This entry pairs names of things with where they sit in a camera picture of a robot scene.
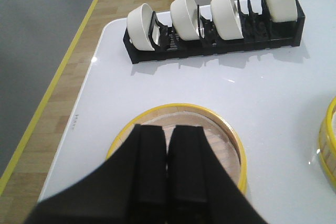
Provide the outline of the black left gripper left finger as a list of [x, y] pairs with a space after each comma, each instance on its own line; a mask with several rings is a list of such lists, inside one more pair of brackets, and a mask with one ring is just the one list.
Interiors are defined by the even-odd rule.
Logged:
[[165, 223], [166, 140], [135, 125], [100, 167], [37, 204], [25, 223]]

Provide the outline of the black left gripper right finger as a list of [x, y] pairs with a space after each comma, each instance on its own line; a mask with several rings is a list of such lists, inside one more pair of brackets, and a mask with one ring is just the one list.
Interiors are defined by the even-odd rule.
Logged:
[[175, 127], [167, 161], [168, 223], [265, 223], [215, 156], [201, 126]]

